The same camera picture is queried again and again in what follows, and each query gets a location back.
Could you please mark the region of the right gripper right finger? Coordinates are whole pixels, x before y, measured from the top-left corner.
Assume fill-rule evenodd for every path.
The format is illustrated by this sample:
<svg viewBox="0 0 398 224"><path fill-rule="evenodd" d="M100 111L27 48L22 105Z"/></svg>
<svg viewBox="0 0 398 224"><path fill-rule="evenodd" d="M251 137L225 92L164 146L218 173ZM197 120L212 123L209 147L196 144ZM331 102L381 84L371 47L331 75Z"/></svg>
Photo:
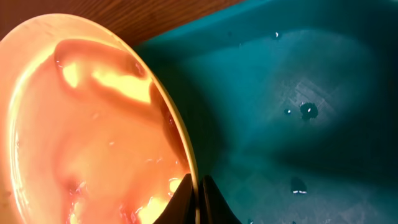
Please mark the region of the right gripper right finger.
<svg viewBox="0 0 398 224"><path fill-rule="evenodd" d="M201 224L241 224L209 175L200 182L199 203Z"/></svg>

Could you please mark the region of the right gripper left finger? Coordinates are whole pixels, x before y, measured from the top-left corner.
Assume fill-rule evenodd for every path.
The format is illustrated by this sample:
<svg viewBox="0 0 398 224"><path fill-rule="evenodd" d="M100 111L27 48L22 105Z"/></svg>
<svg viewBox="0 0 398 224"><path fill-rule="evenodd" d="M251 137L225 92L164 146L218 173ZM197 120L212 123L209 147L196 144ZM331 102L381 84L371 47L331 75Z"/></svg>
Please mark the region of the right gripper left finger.
<svg viewBox="0 0 398 224"><path fill-rule="evenodd" d="M186 174L154 224L195 224L195 196L191 174Z"/></svg>

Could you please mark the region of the yellow plate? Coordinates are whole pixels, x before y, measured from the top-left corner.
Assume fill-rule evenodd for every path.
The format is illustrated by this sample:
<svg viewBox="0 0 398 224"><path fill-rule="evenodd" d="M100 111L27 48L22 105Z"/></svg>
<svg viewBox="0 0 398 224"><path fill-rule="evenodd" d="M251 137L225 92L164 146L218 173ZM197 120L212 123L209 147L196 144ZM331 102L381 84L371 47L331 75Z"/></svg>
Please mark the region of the yellow plate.
<svg viewBox="0 0 398 224"><path fill-rule="evenodd" d="M154 223L197 166L160 80L116 34L69 14L1 40L1 222Z"/></svg>

